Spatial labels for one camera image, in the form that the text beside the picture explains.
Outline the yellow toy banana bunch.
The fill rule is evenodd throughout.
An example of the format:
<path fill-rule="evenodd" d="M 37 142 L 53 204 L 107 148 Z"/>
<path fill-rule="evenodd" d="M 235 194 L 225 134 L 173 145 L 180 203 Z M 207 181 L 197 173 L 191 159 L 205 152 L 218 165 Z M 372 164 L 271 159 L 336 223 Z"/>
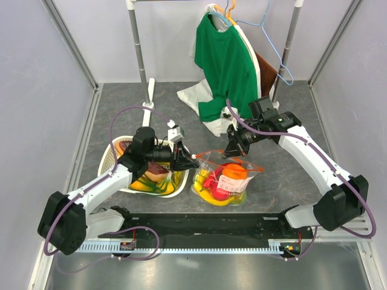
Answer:
<path fill-rule="evenodd" d="M 225 207 L 227 205 L 235 205 L 233 204 L 234 196 L 232 195 L 229 199 L 225 201 L 217 201 L 216 199 L 213 198 L 213 196 L 210 193 L 210 187 L 209 188 L 204 188 L 203 187 L 203 182 L 206 180 L 208 175 L 211 173 L 213 170 L 207 170 L 207 169 L 199 169 L 197 173 L 195 174 L 193 178 L 193 191 L 204 201 L 207 203 L 217 206 L 217 207 Z"/>

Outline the orange toy orange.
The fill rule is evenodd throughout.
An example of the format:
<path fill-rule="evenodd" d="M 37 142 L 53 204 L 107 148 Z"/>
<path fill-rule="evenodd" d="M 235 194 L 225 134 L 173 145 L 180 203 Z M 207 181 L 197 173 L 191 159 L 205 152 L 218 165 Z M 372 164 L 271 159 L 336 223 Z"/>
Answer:
<path fill-rule="evenodd" d="M 247 178 L 247 171 L 242 165 L 237 163 L 230 163 L 224 166 L 222 175 L 235 180 Z"/>

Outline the red toy chili pepper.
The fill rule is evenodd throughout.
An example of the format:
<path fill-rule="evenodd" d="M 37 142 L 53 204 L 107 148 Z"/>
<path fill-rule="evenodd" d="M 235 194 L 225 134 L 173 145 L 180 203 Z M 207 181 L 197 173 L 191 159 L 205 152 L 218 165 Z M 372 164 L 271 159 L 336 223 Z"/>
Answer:
<path fill-rule="evenodd" d="M 218 178 L 222 174 L 222 171 L 223 171 L 222 167 L 219 167 L 219 168 L 211 171 L 211 173 L 208 175 L 206 180 L 203 182 L 203 187 L 208 189 L 213 183 L 217 183 Z"/>

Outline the clear zip top bag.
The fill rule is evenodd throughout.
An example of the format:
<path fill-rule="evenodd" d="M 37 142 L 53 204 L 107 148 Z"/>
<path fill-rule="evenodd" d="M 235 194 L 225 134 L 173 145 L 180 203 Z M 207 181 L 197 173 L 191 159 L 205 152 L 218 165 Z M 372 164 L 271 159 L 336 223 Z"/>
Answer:
<path fill-rule="evenodd" d="M 262 173 L 264 169 L 256 164 L 250 163 L 248 161 L 244 161 L 237 157 L 222 159 L 222 150 L 210 150 L 207 152 L 203 152 L 201 154 L 196 155 L 196 160 L 199 163 L 199 168 L 196 169 L 195 174 L 199 169 L 207 169 L 207 170 L 215 170 L 219 167 L 224 168 L 225 165 L 230 163 L 237 163 L 243 166 L 243 168 L 247 171 L 247 178 L 241 180 L 230 179 L 221 174 L 218 181 L 218 188 L 222 188 L 228 192 L 231 192 L 232 195 L 237 195 L 238 193 L 247 192 L 247 186 L 249 182 L 259 173 Z M 191 185 L 191 192 L 199 197 L 192 189 L 194 183 Z"/>

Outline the green toy cabbage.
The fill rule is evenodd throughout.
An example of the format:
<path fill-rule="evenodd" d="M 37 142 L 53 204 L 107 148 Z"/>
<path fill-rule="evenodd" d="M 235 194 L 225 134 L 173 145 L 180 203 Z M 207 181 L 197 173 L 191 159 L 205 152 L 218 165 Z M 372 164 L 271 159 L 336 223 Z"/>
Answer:
<path fill-rule="evenodd" d="M 244 191 L 234 196 L 233 204 L 242 205 L 246 202 L 246 200 L 247 200 L 247 192 Z"/>

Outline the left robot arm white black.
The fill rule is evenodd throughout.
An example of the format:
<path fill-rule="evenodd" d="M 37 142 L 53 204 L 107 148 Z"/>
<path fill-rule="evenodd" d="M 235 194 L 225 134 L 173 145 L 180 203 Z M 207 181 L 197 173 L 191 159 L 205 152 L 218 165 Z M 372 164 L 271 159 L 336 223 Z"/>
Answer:
<path fill-rule="evenodd" d="M 132 222 L 127 211 L 113 207 L 102 213 L 94 210 L 120 189 L 131 185 L 146 174 L 152 161 L 169 163 L 175 172 L 196 169 L 198 163 L 183 145 L 183 131 L 169 129 L 165 146 L 157 145 L 155 131 L 141 127 L 131 144 L 114 165 L 87 185 L 67 194 L 54 192 L 48 198 L 37 232 L 44 238 L 44 253 L 50 256 L 49 245 L 65 255 L 74 253 L 81 244 L 102 234 L 115 233 L 128 237 Z"/>

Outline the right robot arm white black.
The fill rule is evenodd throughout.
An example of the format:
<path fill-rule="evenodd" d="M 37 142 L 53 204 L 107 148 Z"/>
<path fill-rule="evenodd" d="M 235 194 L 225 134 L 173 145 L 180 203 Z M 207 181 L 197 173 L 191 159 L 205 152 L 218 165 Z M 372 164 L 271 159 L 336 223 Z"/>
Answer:
<path fill-rule="evenodd" d="M 277 222 L 282 237 L 292 237 L 300 227 L 320 226 L 334 231 L 341 228 L 362 238 L 372 237 L 376 222 L 366 203 L 369 183 L 364 176 L 354 176 L 334 162 L 310 137 L 295 114 L 279 113 L 269 97 L 249 103 L 252 117 L 242 120 L 230 100 L 222 115 L 232 117 L 227 129 L 229 143 L 224 158 L 246 156 L 252 144 L 272 140 L 287 151 L 306 171 L 322 197 L 315 204 L 296 205 L 285 210 Z"/>

